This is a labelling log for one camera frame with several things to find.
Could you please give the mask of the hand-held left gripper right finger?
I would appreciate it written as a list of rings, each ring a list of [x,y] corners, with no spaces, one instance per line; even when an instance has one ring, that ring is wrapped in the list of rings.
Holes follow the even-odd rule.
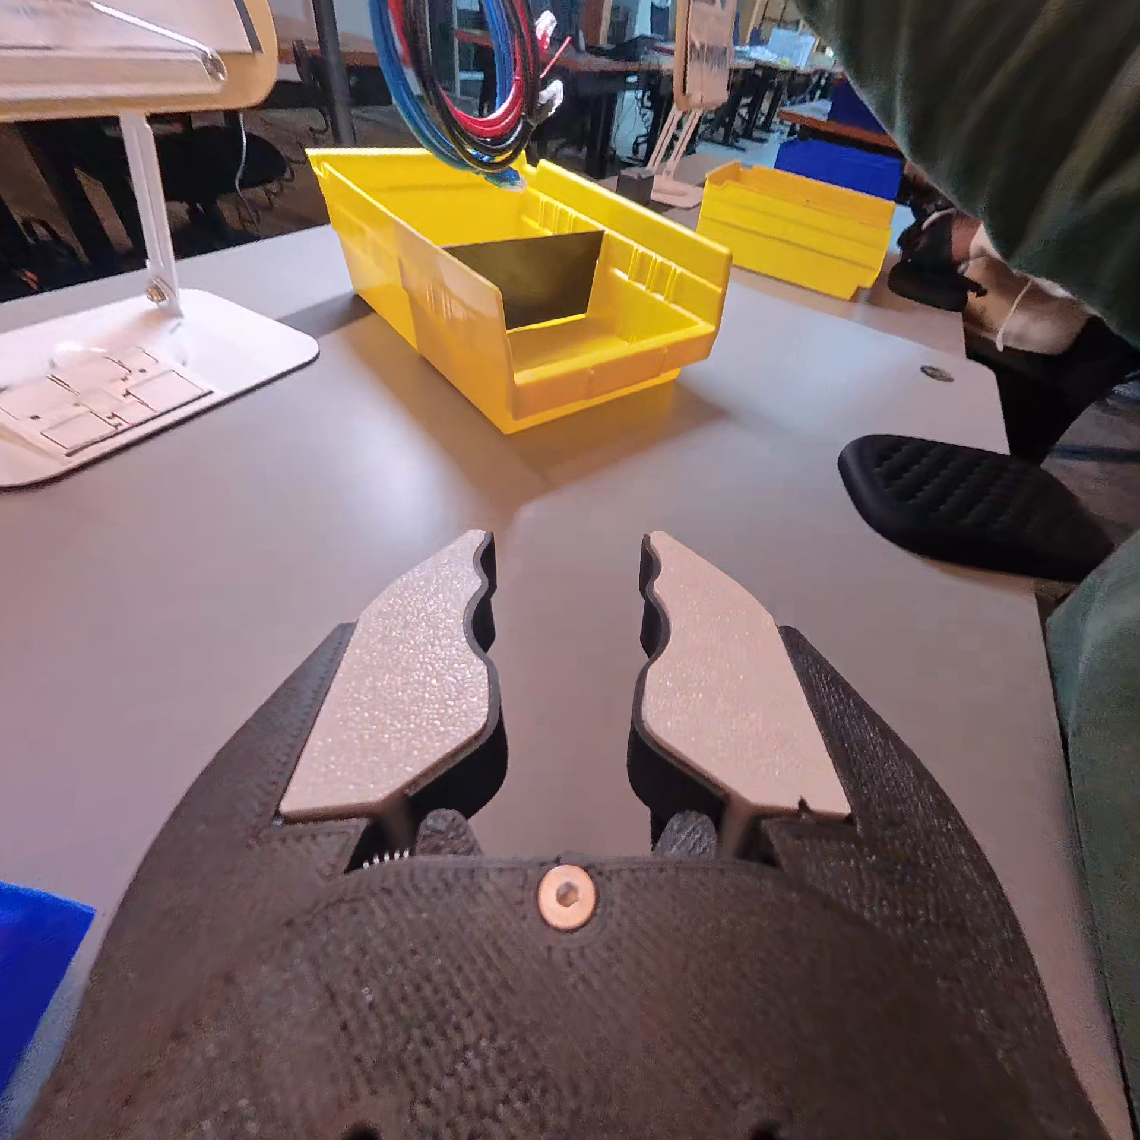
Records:
[[[644,668],[635,679],[630,785],[656,821],[846,821],[849,800],[781,629],[698,552],[652,531],[638,588]]]

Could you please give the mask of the black bin divider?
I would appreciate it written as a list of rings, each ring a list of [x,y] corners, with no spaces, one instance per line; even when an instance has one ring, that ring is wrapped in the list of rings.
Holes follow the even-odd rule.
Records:
[[[520,238],[447,247],[447,251],[499,288],[503,328],[576,320],[591,306],[603,230]]]

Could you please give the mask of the black metal pole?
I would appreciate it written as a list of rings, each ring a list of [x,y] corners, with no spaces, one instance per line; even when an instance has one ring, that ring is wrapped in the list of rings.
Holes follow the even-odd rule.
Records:
[[[353,147],[351,91],[348,68],[339,41],[339,18],[332,0],[311,0],[317,41],[325,77],[325,113],[332,124],[336,147]]]

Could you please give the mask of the poster board on white stand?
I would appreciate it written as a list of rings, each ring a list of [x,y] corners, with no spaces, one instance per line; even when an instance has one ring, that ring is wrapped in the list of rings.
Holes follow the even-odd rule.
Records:
[[[145,114],[242,113],[276,79],[267,2],[3,2],[3,121],[118,114],[142,290],[3,331],[0,487],[30,488],[317,361],[317,340],[182,290]]]

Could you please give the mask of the blue storage bin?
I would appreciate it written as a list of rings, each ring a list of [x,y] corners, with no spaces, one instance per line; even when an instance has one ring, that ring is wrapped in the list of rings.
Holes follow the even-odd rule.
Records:
[[[12,1080],[93,921],[88,905],[0,884],[0,1088]]]
[[[826,114],[779,108],[779,121],[779,173],[896,202],[905,159],[849,79],[832,86]]]

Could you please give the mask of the yellow storage bin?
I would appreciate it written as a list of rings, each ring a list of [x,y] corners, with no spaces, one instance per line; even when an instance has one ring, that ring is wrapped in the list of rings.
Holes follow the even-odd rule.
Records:
[[[770,166],[705,177],[696,230],[737,270],[835,299],[870,288],[892,247],[893,202]]]
[[[351,284],[502,435],[674,381],[708,358],[732,251],[549,159],[520,190],[418,147],[311,147],[305,159]],[[603,230],[576,320],[503,328],[495,284],[447,247]]]

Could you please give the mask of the cardboard sign on stand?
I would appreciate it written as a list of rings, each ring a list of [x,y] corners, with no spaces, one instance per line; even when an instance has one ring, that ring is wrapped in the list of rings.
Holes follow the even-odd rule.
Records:
[[[734,64],[734,0],[680,0],[674,38],[674,101],[648,158],[652,202],[698,207],[702,190],[675,179],[675,166],[705,113],[728,99]]]

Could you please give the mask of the person's right forearm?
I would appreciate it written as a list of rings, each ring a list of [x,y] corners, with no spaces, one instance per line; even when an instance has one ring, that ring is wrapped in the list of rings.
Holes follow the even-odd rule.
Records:
[[[1001,261],[1140,343],[1140,2],[799,2]]]

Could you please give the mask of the row of wooden desks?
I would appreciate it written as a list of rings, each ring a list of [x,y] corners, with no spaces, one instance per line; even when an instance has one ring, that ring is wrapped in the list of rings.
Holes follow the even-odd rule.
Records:
[[[552,58],[552,79],[562,79],[562,106],[532,131],[528,159],[576,158],[576,173],[605,179],[618,166],[644,166],[674,106],[674,46],[638,35],[618,48],[569,46]],[[698,144],[743,149],[751,140],[779,134],[781,108],[830,99],[835,86],[832,62],[790,64],[767,48],[734,48],[728,96],[705,108],[689,152]]]

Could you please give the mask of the black office chair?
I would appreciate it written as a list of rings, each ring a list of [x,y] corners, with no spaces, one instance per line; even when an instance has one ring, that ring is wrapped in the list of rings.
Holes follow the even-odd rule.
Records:
[[[896,238],[901,260],[888,271],[892,294],[947,313],[964,313],[970,299],[987,296],[987,288],[960,271],[968,260],[954,256],[960,224],[976,230],[976,220],[956,207],[913,220]]]

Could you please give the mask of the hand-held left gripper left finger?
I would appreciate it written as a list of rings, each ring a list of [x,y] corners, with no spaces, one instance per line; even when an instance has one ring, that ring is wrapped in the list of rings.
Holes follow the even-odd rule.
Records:
[[[466,531],[360,612],[276,815],[384,817],[491,742],[495,538]]]

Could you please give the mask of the person's beige trouser leg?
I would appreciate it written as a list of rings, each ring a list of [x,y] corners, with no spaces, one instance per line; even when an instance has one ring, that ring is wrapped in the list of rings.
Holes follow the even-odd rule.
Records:
[[[964,328],[1001,352],[1057,358],[1070,352],[1093,323],[1087,306],[1011,271],[982,247],[970,247],[960,271],[979,288],[979,294],[964,305]]]

